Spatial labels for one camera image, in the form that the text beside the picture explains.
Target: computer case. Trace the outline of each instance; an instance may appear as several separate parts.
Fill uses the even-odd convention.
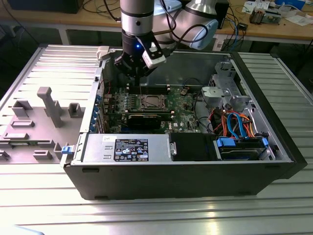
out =
[[[84,0],[8,0],[13,10],[52,11],[76,14]]]

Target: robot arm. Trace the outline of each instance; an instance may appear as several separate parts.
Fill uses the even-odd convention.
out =
[[[176,42],[203,49],[218,26],[215,3],[192,0],[182,9],[178,0],[121,0],[123,52],[115,66],[138,84],[166,61]]]

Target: black cable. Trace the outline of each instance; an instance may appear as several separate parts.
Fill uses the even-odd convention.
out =
[[[84,4],[83,4],[83,9],[85,10],[85,11],[88,11],[88,12],[91,12],[91,13],[107,13],[108,11],[90,11],[90,10],[88,10],[88,9],[86,9],[86,4],[87,3],[89,3],[89,2],[91,2],[92,0],[88,0],[87,2],[85,2]],[[114,9],[110,9],[110,11],[114,11],[114,10],[117,10],[117,9],[119,9],[119,8],[121,8],[121,7],[117,7],[117,8],[114,8]]]
[[[1,31],[0,31],[0,32],[2,32],[2,30],[4,31],[4,35],[10,40],[12,46],[13,46],[16,50],[19,50],[18,47],[14,44],[13,38],[12,38],[9,34],[7,34],[7,33],[5,32],[5,30],[4,30],[4,28],[2,27],[2,25],[0,25],[0,28],[1,28]],[[22,49],[22,50],[24,50],[25,52],[29,53],[29,55],[32,55],[32,54],[33,54],[33,53],[29,52],[28,50],[26,50],[26,49],[23,48],[23,47],[20,47],[20,49]]]
[[[195,27],[203,27],[203,28],[205,29],[205,34],[204,34],[201,38],[199,38],[199,39],[197,39],[197,40],[193,40],[193,41],[183,40],[183,38],[187,35],[187,33],[189,33],[189,31],[190,31],[191,29],[195,28]],[[181,43],[182,41],[187,42],[187,43],[199,42],[199,41],[201,41],[202,39],[204,39],[204,38],[207,36],[208,33],[209,33],[209,30],[208,30],[207,27],[205,27],[203,24],[195,24],[195,25],[191,26],[189,29],[187,29],[187,30],[184,32],[184,34],[181,36],[181,38],[177,41],[177,43],[176,43],[176,45],[174,46],[174,48],[172,49],[172,51],[176,50],[177,47],[178,47],[178,45],[179,45],[179,43]]]
[[[227,15],[230,15],[230,16],[232,16],[233,18],[234,18],[234,23],[235,23],[235,25],[237,26],[238,24],[239,24],[239,20],[238,20],[238,18],[235,16],[235,14],[234,14],[234,11],[233,11],[233,9],[231,8],[231,4],[229,3],[229,7],[228,7],[229,9],[230,9],[230,11],[232,12],[232,13],[227,13]],[[230,45],[229,45],[229,43],[230,43],[230,40],[232,40],[232,38],[233,38],[233,36],[235,35],[235,33],[236,33],[236,31],[235,31],[235,29],[232,27],[232,24],[230,24],[230,27],[234,30],[234,32],[233,32],[233,34],[231,35],[231,37],[230,37],[230,39],[228,40],[228,42],[225,44],[225,46],[222,48],[222,51],[223,50],[225,50],[225,48],[227,47],[227,50],[229,49],[229,47],[230,47]]]
[[[242,32],[243,32],[242,37],[236,42],[237,45],[234,47],[234,48],[236,48],[236,47],[238,47],[238,46],[240,45],[239,50],[241,49],[241,46],[242,46],[242,44],[244,43],[245,35],[246,35],[246,30],[244,31],[244,30],[242,29]],[[234,43],[235,43],[235,41],[234,41],[232,44],[228,45],[227,48],[229,48],[229,47],[231,47],[232,45],[234,45]]]
[[[3,0],[1,0],[1,1],[2,1],[3,7],[4,7],[4,9],[6,10],[6,12],[16,21],[16,23],[18,23],[18,24],[25,30],[25,32],[36,42],[36,44],[39,45],[38,41],[33,37],[33,35],[31,35],[31,34],[27,31],[27,29],[11,14],[11,12],[10,12],[10,11],[8,10],[8,8],[5,6],[4,1],[3,1]]]
[[[203,40],[203,39],[207,36],[207,34],[209,33],[209,30],[208,30],[207,27],[204,26],[203,24],[195,24],[195,25],[189,27],[189,28],[184,32],[184,34],[183,34],[181,37],[177,36],[177,35],[174,33],[174,30],[175,30],[175,28],[176,28],[176,26],[177,26],[177,23],[176,23],[175,19],[174,19],[174,18],[172,17],[172,15],[167,11],[164,0],[160,0],[160,3],[161,3],[161,6],[162,6],[163,10],[164,10],[165,13],[166,13],[166,18],[167,18],[168,26],[169,26],[169,28],[170,28],[170,33],[172,33],[172,34],[178,39],[178,42],[176,43],[176,45],[175,45],[175,47],[174,47],[174,49],[173,49],[172,51],[174,51],[174,50],[178,47],[178,44],[181,43],[181,42],[185,42],[185,43],[196,43],[196,42],[199,42],[199,41]],[[174,22],[174,27],[173,27],[173,28],[172,28],[172,26],[171,26],[169,17],[170,17],[171,20]],[[204,34],[201,38],[196,39],[196,40],[192,40],[192,41],[190,41],[190,40],[185,40],[184,37],[187,35],[187,33],[189,33],[189,31],[190,31],[191,29],[195,28],[195,27],[203,27],[203,28],[205,29],[205,34]]]
[[[201,85],[201,86],[205,86],[199,79],[197,79],[197,78],[195,78],[195,77],[190,77],[190,78],[187,78],[184,82],[183,82],[183,86],[185,86],[186,85],[186,82],[187,81],[189,81],[189,80],[196,80],[197,82],[199,82],[199,84]]]
[[[213,133],[206,125],[204,125],[202,122],[200,122],[200,119],[202,119],[202,118],[208,118],[208,117],[201,117],[201,118],[198,118],[198,117],[197,117],[197,114],[196,114],[196,104],[197,104],[197,101],[198,101],[198,98],[199,98],[200,93],[201,93],[201,90],[198,92],[198,95],[197,95],[196,101],[195,101],[195,105],[194,105],[194,114],[195,114],[195,118],[196,118],[196,120],[199,122],[199,124],[200,124],[201,126],[203,126],[203,127],[207,130],[207,132]]]
[[[109,6],[108,6],[108,4],[107,4],[107,0],[103,0],[103,3],[104,3],[104,5],[106,6],[107,11],[108,11],[108,14],[112,17],[112,19],[114,19],[115,21],[120,21],[120,20],[121,20],[120,18],[117,18],[117,17],[115,17],[115,16],[112,14],[112,12],[111,12],[111,10],[109,9]]]

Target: motherboard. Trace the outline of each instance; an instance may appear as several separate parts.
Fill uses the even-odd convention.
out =
[[[200,132],[194,94],[182,87],[125,87],[103,95],[98,133],[164,134]]]

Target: white sticker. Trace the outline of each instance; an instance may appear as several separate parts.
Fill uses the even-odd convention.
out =
[[[114,142],[117,136],[103,136],[102,142]]]

